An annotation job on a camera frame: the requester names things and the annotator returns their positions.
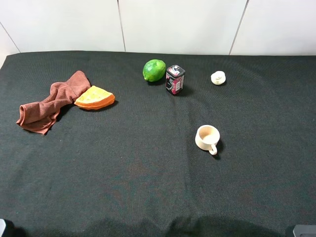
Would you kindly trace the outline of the small white garlic toy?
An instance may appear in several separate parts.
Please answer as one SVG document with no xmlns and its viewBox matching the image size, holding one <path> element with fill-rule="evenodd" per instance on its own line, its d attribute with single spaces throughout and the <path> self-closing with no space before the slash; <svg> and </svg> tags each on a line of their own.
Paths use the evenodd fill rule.
<svg viewBox="0 0 316 237">
<path fill-rule="evenodd" d="M 223 71 L 216 71 L 211 75 L 211 81 L 214 85 L 221 85 L 226 81 L 226 75 Z"/>
</svg>

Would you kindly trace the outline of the green lime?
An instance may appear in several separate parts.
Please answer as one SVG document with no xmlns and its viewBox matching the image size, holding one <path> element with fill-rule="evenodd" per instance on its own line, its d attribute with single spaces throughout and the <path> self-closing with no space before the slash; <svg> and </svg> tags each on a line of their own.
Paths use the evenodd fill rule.
<svg viewBox="0 0 316 237">
<path fill-rule="evenodd" d="M 159 59 L 148 61 L 143 68 L 142 74 L 145 81 L 156 82 L 160 80 L 166 71 L 166 64 Z"/>
</svg>

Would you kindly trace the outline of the beige wooden cup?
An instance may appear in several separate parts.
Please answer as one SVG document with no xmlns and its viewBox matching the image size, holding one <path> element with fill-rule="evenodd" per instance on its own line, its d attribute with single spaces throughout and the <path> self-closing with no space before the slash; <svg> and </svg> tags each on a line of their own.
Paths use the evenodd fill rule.
<svg viewBox="0 0 316 237">
<path fill-rule="evenodd" d="M 217 155 L 217 143 L 220 140 L 220 133 L 217 128 L 211 125 L 203 125 L 198 128 L 195 143 L 196 145 L 204 150 L 209 151 L 212 156 Z"/>
</svg>

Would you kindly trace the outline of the black table cloth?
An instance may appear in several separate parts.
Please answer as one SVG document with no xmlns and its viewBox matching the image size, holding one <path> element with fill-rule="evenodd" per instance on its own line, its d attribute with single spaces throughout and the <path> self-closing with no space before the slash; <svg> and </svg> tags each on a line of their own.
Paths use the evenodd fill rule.
<svg viewBox="0 0 316 237">
<path fill-rule="evenodd" d="M 144 81 L 153 58 L 186 71 L 178 96 Z M 16 124 L 78 70 L 116 102 L 65 106 L 44 136 Z M 316 222 L 313 56 L 21 53 L 0 70 L 0 101 L 0 216 L 20 234 L 282 237 Z M 220 133 L 215 156 L 195 143 L 203 125 Z"/>
</svg>

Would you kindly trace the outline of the orange waffle wedge toy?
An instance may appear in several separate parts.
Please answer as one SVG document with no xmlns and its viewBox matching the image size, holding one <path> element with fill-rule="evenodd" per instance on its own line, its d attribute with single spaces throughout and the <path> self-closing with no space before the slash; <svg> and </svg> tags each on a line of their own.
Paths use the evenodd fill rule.
<svg viewBox="0 0 316 237">
<path fill-rule="evenodd" d="M 86 110 L 98 110 L 115 102 L 115 96 L 104 89 L 92 86 L 74 104 Z"/>
</svg>

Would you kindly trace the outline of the brown crumpled cloth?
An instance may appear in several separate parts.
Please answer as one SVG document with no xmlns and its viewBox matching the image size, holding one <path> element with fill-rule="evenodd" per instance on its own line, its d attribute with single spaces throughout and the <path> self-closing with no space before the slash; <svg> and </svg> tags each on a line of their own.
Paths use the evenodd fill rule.
<svg viewBox="0 0 316 237">
<path fill-rule="evenodd" d="M 61 108 L 74 103 L 90 87 L 85 74 L 76 71 L 66 82 L 53 83 L 50 95 L 43 101 L 21 105 L 16 124 L 27 131 L 45 135 L 56 123 Z"/>
</svg>

